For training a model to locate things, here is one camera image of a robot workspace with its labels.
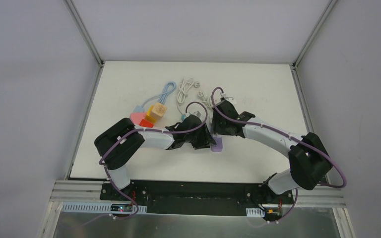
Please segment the purple power strip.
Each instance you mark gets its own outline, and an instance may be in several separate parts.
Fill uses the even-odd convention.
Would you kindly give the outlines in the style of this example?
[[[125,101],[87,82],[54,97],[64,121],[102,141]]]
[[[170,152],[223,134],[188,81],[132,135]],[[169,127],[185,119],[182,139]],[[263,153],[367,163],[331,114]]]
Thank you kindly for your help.
[[[223,140],[222,137],[218,134],[212,135],[215,144],[211,146],[211,151],[214,153],[222,152],[223,150]]]

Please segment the beige dragon cube socket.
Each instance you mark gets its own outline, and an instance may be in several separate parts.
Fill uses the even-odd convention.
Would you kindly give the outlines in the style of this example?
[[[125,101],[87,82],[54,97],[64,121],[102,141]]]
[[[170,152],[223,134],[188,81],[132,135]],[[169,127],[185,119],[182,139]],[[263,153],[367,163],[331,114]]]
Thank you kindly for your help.
[[[156,102],[149,111],[149,116],[154,118],[155,120],[160,120],[165,112],[167,111],[167,107],[159,102]]]

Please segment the red cube socket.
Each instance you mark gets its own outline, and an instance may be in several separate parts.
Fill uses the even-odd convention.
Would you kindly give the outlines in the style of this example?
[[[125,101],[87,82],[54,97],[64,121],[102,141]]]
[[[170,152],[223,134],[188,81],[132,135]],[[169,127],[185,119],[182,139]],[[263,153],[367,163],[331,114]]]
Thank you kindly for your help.
[[[142,119],[138,125],[141,127],[152,128],[154,126],[154,123],[152,123],[146,119]]]

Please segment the pink triangular socket adapter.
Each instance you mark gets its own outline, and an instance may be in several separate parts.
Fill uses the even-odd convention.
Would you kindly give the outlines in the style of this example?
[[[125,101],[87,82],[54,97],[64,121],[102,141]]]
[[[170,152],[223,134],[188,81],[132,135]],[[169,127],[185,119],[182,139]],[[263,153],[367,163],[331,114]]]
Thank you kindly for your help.
[[[145,119],[146,113],[145,112],[133,112],[129,115],[130,120],[134,124],[140,124],[140,122]]]

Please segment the light blue power strip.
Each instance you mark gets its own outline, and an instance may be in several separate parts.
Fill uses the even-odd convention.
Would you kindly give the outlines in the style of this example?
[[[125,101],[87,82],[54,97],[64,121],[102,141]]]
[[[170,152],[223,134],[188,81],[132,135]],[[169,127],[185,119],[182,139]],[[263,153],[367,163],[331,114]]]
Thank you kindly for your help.
[[[144,112],[145,112],[145,109],[144,109],[142,106],[137,105],[137,106],[133,109],[132,112],[133,112],[133,113],[144,113]]]

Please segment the yellow cube socket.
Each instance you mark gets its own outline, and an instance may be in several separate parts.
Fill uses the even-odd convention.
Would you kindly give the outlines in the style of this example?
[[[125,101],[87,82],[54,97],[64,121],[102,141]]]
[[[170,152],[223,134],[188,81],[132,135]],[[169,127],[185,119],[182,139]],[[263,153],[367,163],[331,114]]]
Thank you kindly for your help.
[[[152,123],[152,124],[155,124],[157,122],[157,119],[155,119],[151,113],[152,113],[152,109],[153,109],[153,105],[149,108],[149,110],[147,111],[146,115],[145,115],[145,120]]]

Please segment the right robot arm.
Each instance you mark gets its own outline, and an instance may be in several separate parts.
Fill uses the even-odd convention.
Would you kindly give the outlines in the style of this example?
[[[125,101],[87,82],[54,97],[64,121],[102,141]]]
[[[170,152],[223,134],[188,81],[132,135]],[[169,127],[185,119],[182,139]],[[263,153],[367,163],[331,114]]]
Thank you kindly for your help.
[[[274,173],[260,186],[262,198],[268,203],[276,202],[288,190],[299,187],[313,190],[333,167],[316,134],[284,133],[252,113],[237,113],[234,105],[225,98],[213,107],[212,131],[257,141],[288,159],[287,170]]]

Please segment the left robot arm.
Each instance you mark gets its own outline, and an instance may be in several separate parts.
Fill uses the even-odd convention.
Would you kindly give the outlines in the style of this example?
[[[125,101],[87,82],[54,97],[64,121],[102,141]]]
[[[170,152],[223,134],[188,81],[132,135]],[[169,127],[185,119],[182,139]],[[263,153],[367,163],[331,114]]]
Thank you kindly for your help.
[[[193,149],[207,149],[217,145],[205,121],[196,115],[163,129],[135,125],[129,118],[121,119],[94,140],[107,178],[114,184],[112,193],[118,200],[131,196],[131,179],[126,164],[141,148],[174,150],[189,143]]]

